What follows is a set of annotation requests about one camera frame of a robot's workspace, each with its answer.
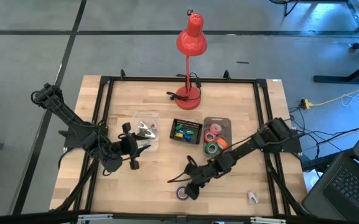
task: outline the laptop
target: laptop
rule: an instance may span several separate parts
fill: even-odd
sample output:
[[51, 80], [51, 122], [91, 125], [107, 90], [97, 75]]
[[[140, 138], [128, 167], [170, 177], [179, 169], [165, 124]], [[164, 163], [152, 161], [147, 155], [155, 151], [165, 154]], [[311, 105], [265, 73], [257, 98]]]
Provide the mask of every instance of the laptop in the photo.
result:
[[302, 205], [319, 218], [359, 222], [359, 141], [335, 158]]

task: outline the red desk lamp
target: red desk lamp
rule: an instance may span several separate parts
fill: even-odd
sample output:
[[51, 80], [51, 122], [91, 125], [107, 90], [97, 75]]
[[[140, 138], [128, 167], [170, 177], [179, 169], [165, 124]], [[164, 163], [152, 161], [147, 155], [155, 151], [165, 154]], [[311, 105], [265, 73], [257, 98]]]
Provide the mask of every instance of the red desk lamp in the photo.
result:
[[177, 90], [175, 98], [177, 105], [184, 110], [196, 108], [201, 101], [201, 93], [190, 84], [189, 57], [199, 56], [207, 49], [207, 40], [202, 31], [204, 20], [202, 15], [188, 10], [189, 19], [186, 30], [183, 30], [177, 38], [177, 48], [186, 55], [186, 85]]

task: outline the gray floor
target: gray floor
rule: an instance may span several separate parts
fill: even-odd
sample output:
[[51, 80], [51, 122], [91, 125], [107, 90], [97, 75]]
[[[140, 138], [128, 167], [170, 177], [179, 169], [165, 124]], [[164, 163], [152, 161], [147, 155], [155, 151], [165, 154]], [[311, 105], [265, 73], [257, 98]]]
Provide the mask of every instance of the gray floor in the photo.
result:
[[[353, 4], [359, 13], [359, 0]], [[20, 4], [0, 0], [0, 29], [71, 30], [79, 5], [80, 0], [23, 0]], [[206, 30], [344, 31], [358, 27], [344, 3], [302, 2], [283, 19], [283, 6], [268, 0], [88, 0], [80, 30], [181, 30], [188, 8], [203, 14]], [[83, 75], [119, 75], [121, 68], [128, 75], [184, 73], [184, 56], [176, 49], [175, 40], [174, 35], [77, 36], [62, 83], [65, 102], [75, 106]], [[359, 50], [349, 51], [348, 44], [359, 42], [359, 37], [208, 35], [207, 40], [208, 50], [191, 58], [193, 72], [201, 77], [221, 77], [227, 69], [235, 78], [280, 78], [289, 106], [297, 106], [301, 98], [318, 103], [359, 88], [312, 81], [313, 75], [354, 72], [359, 67]], [[5, 143], [0, 151], [0, 215], [10, 212], [43, 113], [30, 102], [29, 95], [45, 82], [54, 82], [67, 41], [66, 35], [0, 35], [0, 141]], [[334, 133], [359, 127], [356, 100], [348, 107], [336, 101], [303, 114], [311, 130]], [[294, 116], [302, 122], [299, 114]], [[48, 210], [62, 153], [60, 129], [65, 125], [52, 117], [24, 207], [26, 213]], [[348, 149], [358, 138], [359, 133], [333, 143]], [[303, 149], [313, 145], [313, 140], [302, 138]], [[320, 155], [336, 150], [323, 145]], [[316, 151], [304, 153], [313, 158]]]

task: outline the yellow object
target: yellow object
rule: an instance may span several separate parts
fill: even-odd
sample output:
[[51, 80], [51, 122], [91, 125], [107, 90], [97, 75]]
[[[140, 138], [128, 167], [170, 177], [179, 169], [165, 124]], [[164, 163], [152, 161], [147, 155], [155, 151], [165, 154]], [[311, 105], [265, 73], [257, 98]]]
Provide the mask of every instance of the yellow object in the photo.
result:
[[[354, 94], [354, 93], [357, 93], [357, 92], [359, 92], [359, 89], [358, 89], [358, 90], [355, 90], [355, 91], [352, 91], [352, 92], [350, 92], [350, 93], [347, 93], [347, 94], [345, 94], [345, 96], [348, 96], [348, 95], [351, 95], [351, 94]], [[312, 102], [310, 102], [310, 101], [308, 101], [307, 99], [305, 99], [305, 106], [306, 106], [307, 109], [309, 109], [309, 107], [311, 107], [311, 106], [322, 106], [322, 105], [324, 105], [324, 104], [331, 103], [331, 102], [333, 102], [333, 101], [335, 101], [335, 100], [339, 100], [339, 99], [341, 99], [341, 98], [342, 98], [342, 96], [339, 96], [339, 97], [334, 98], [334, 99], [332, 99], [332, 100], [327, 100], [327, 101], [325, 101], [325, 102], [317, 103], [317, 104], [313, 104]]]
[[175, 134], [175, 137], [180, 138], [180, 139], [183, 139], [183, 138], [184, 138], [184, 134], [182, 134], [182, 133], [176, 133], [176, 134]]

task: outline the lamp base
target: lamp base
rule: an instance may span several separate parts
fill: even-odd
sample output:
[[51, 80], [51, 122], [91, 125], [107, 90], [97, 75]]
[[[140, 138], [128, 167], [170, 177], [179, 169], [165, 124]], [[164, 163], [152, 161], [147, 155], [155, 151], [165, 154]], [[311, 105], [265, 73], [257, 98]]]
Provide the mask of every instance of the lamp base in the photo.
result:
[[[185, 96], [186, 95], [186, 86], [182, 86], [177, 90], [177, 95], [179, 96]], [[190, 88], [189, 92], [189, 99], [196, 99], [198, 96], [200, 96], [200, 92], [196, 88]], [[184, 110], [192, 110], [196, 108], [202, 100], [202, 97], [198, 97], [196, 100], [180, 100], [178, 98], [175, 99], [175, 103], [177, 105], [184, 109]]]

